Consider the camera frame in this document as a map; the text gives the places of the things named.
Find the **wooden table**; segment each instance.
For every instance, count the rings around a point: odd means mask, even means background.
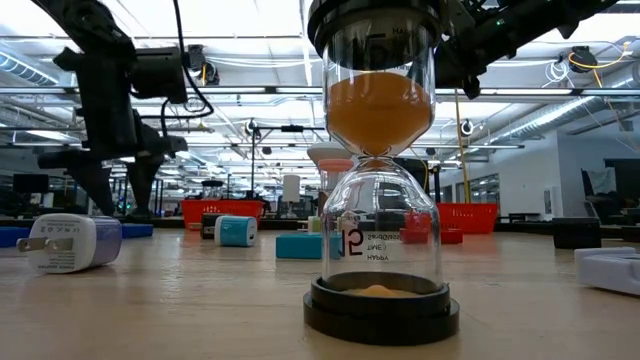
[[[109,267],[38,276],[0,249],[0,359],[633,359],[640,299],[582,287],[550,237],[445,246],[461,332],[420,347],[326,337],[302,320],[319,261],[276,261],[274,238],[220,248],[196,232],[127,240]],[[618,245],[605,242],[606,245]]]

